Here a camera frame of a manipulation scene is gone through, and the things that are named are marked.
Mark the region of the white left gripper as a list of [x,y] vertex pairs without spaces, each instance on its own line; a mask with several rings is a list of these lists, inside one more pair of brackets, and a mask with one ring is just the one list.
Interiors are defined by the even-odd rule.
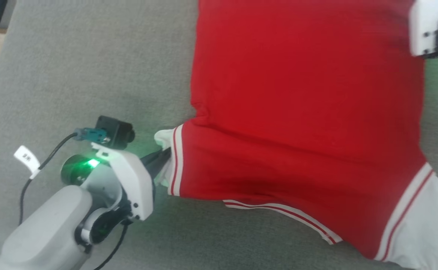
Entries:
[[153,180],[168,164],[171,149],[162,149],[139,159],[133,153],[97,149],[96,156],[107,161],[119,181],[122,198],[130,202],[131,219],[146,220],[154,209]]

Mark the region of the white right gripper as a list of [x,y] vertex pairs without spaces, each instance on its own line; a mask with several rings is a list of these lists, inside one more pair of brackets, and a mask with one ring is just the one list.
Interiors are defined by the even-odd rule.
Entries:
[[409,11],[409,49],[415,57],[438,57],[438,0],[414,0]]

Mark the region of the red and white shirt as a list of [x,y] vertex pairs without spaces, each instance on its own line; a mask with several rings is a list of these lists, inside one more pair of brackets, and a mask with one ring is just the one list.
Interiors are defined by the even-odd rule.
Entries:
[[172,151],[169,195],[273,210],[368,259],[438,270],[414,2],[198,0],[196,114],[154,137]]

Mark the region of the grey fabric sofa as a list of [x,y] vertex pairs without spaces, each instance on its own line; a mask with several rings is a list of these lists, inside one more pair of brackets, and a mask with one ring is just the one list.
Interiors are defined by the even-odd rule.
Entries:
[[[0,53],[1,240],[66,186],[61,170],[70,157],[94,154],[95,143],[73,136],[99,116],[132,124],[126,152],[142,158],[168,149],[155,134],[196,114],[190,86],[198,14],[198,0],[17,1]],[[41,164],[33,180],[14,158],[22,145]],[[152,214],[130,224],[103,270],[404,268],[368,259],[344,240],[329,244],[273,210],[169,195],[166,166],[154,179]],[[122,229],[94,246],[97,261],[111,254]]]

